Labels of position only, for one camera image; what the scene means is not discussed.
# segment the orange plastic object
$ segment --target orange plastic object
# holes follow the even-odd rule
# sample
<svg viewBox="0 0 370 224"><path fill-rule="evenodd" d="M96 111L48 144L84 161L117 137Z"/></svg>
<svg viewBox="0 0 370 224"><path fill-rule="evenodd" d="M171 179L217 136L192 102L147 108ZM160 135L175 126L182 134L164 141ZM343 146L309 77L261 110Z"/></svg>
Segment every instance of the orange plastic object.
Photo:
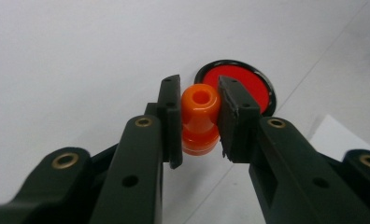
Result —
<svg viewBox="0 0 370 224"><path fill-rule="evenodd" d="M207 84L190 86L182 94L182 150L193 156L210 152L217 144L220 134L217 118L221 98Z"/></svg>

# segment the white background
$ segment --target white background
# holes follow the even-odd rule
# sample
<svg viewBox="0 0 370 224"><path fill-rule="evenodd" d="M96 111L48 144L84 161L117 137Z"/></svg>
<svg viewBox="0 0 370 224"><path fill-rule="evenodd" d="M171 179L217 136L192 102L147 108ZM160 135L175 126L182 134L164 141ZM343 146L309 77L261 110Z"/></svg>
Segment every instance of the white background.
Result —
<svg viewBox="0 0 370 224"><path fill-rule="evenodd" d="M116 144L164 77L184 90L220 59L264 72L308 139L329 114L370 144L370 0L0 1L0 203L52 151ZM221 147L165 166L164 223L264 223L248 166Z"/></svg>

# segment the black ring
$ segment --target black ring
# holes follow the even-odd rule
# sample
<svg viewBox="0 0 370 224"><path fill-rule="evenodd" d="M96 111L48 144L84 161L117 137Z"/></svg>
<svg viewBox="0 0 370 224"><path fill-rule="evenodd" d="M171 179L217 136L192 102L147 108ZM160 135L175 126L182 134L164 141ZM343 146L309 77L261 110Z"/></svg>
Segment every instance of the black ring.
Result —
<svg viewBox="0 0 370 224"><path fill-rule="evenodd" d="M276 94L275 94L275 90L273 89L272 83L261 71L252 67L249 64L242 63L242 62L235 61L235 60L218 60L212 63L208 63L197 72L196 77L194 78L194 84L203 83L203 80L205 79L206 74L211 69L218 67L218 66L222 66L222 65L239 66L255 74L263 82L264 86L267 88L269 92L269 104L267 108L264 110L264 112L262 113L262 115L264 117L271 117L275 113L277 99L276 99Z"/></svg>

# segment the hole in orange object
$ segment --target hole in orange object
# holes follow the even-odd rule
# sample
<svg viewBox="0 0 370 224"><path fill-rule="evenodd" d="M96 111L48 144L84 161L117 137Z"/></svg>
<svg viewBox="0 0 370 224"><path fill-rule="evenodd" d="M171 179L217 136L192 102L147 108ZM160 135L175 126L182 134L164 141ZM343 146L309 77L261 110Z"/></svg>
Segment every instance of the hole in orange object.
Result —
<svg viewBox="0 0 370 224"><path fill-rule="evenodd" d="M210 95L206 91L197 91L193 94L192 98L199 105L205 105L210 101Z"/></svg>

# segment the red circular object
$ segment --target red circular object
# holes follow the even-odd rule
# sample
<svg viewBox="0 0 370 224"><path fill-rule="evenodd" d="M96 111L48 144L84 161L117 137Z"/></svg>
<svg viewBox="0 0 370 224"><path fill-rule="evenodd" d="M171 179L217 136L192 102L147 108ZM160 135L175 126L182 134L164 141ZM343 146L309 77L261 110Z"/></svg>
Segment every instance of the red circular object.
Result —
<svg viewBox="0 0 370 224"><path fill-rule="evenodd" d="M270 91L266 88L266 84L261 78L250 70L237 65L219 65L211 68L205 74L203 83L217 89L219 76L232 77L240 81L261 107L261 113L269 106Z"/></svg>

